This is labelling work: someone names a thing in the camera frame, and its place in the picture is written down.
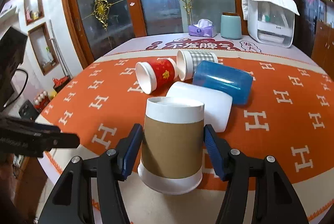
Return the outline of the brown sleeved white paper cup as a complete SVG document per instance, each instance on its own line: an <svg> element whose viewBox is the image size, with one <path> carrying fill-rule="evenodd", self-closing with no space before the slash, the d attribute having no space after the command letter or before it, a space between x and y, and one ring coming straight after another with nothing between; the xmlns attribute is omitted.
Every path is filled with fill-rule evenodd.
<svg viewBox="0 0 334 224"><path fill-rule="evenodd" d="M147 99L138 166L142 182L165 195L182 195L202 180L204 103L193 99Z"/></svg>

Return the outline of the white plastic cup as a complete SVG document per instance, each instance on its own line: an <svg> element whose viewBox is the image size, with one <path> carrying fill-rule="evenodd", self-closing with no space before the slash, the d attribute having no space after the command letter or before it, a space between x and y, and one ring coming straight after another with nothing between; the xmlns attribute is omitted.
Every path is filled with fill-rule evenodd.
<svg viewBox="0 0 334 224"><path fill-rule="evenodd" d="M211 124L216 132L224 132L232 109L232 96L219 90L177 81L167 97L195 99L204 103L204 124Z"/></svg>

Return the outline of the blue translucent plastic cup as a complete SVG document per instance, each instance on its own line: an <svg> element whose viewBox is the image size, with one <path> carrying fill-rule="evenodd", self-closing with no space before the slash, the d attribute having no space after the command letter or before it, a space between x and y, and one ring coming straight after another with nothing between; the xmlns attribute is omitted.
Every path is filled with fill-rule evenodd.
<svg viewBox="0 0 334 224"><path fill-rule="evenodd" d="M235 105L246 105L253 77L243 70L204 60L197 66L192 83L230 95Z"/></svg>

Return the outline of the red paper cup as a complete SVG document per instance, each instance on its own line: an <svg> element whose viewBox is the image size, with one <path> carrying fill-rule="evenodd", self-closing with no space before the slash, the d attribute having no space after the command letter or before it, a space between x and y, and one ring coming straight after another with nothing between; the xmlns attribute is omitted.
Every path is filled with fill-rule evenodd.
<svg viewBox="0 0 334 224"><path fill-rule="evenodd" d="M172 58L161 58L153 62L137 62L135 74L145 94L151 94L178 78L177 65Z"/></svg>

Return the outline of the grey checked paper cup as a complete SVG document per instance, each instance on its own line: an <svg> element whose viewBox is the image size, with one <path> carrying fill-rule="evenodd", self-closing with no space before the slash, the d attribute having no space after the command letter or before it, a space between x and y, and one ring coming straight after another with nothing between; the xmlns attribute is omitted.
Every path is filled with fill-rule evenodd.
<svg viewBox="0 0 334 224"><path fill-rule="evenodd" d="M176 65L180 80L185 81L193 78L198 65L204 60L218 62L218 58L213 52L178 50Z"/></svg>

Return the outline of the pink cartoon table mat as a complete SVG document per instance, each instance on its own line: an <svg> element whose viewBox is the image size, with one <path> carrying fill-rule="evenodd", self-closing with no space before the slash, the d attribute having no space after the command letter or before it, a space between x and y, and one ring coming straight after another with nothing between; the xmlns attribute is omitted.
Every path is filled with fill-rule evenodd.
<svg viewBox="0 0 334 224"><path fill-rule="evenodd" d="M205 50L205 51L245 51L258 54L274 55L289 59L311 62L311 58L295 46L281 47L258 43L250 36L233 40L221 37L220 34L213 38L195 37L187 33L161 34L133 38L119 45L111 54L119 54L132 51L160 50L160 49L182 49L182 50Z"/></svg>

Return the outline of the brown wooden cabinet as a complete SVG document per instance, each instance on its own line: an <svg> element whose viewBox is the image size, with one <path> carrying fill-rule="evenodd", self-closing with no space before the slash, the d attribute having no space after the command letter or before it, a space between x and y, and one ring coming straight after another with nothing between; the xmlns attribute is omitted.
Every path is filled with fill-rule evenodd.
<svg viewBox="0 0 334 224"><path fill-rule="evenodd" d="M325 70L331 79L333 79L334 71L333 41L333 28L326 23L318 21L311 58Z"/></svg>

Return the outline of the white desktop storage box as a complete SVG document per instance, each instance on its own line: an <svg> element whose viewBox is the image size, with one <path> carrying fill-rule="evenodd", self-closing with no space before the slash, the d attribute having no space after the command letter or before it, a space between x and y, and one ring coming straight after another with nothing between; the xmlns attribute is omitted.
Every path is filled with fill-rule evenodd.
<svg viewBox="0 0 334 224"><path fill-rule="evenodd" d="M259 43L289 48L296 13L266 1L247 1L247 29Z"/></svg>

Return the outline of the teal canister with brown lid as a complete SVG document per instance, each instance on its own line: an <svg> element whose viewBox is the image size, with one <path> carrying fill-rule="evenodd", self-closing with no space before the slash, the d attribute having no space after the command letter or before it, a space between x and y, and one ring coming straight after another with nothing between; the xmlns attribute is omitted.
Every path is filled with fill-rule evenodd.
<svg viewBox="0 0 334 224"><path fill-rule="evenodd" d="M220 34L227 39L242 38L241 18L237 13L222 13Z"/></svg>

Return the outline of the purple tissue pack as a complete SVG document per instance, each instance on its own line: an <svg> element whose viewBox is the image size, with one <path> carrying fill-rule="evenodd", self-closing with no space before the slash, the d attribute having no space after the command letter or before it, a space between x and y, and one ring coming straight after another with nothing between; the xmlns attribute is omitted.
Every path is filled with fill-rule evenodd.
<svg viewBox="0 0 334 224"><path fill-rule="evenodd" d="M190 36L213 38L217 35L213 22L208 19L200 19L196 24L189 25L188 33Z"/></svg>

